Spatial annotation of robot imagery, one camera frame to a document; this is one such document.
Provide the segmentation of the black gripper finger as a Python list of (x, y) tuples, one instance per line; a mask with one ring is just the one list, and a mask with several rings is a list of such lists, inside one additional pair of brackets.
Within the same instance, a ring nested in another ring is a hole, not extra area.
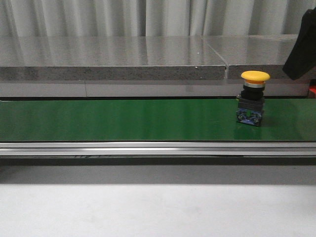
[(299, 35), (282, 70), (292, 80), (316, 66), (316, 10), (309, 9), (301, 21)]

